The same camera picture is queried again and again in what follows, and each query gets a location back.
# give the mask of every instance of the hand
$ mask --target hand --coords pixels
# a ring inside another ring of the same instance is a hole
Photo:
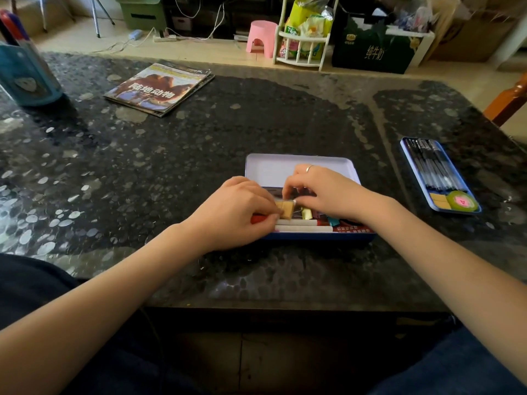
[[[251,224],[254,213],[269,216]],[[236,176],[223,183],[182,224],[194,233],[196,241],[204,241],[204,252],[210,252],[249,244],[269,234],[280,213],[267,190]]]
[[[293,176],[286,179],[282,189],[284,199],[289,199],[293,188],[308,188],[316,196],[300,196],[296,198],[297,204],[332,218],[355,219],[367,224],[376,203],[386,198],[326,167],[311,166],[306,172],[308,167],[309,164],[295,166]]]

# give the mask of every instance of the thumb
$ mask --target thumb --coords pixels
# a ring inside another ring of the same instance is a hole
[[[305,206],[306,208],[322,212],[320,210],[320,200],[318,199],[318,197],[313,197],[311,195],[303,195],[301,197],[296,197],[295,201],[297,205]]]
[[[253,241],[261,239],[263,236],[273,232],[278,218],[280,218],[280,215],[274,213],[273,215],[267,216],[267,219],[250,225],[249,235],[252,237]]]

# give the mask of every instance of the heart design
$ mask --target heart design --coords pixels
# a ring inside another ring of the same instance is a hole
[[[19,77],[16,78],[15,84],[27,92],[36,92],[36,80],[32,77]]]

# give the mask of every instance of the stack of magazines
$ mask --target stack of magazines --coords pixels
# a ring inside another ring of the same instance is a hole
[[[214,79],[210,70],[162,62],[142,70],[107,92],[104,97],[162,117]]]

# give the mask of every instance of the orange wooden chair leg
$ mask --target orange wooden chair leg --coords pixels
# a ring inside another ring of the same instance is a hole
[[[496,97],[483,114],[497,126],[503,125],[527,102],[527,73],[513,88]]]

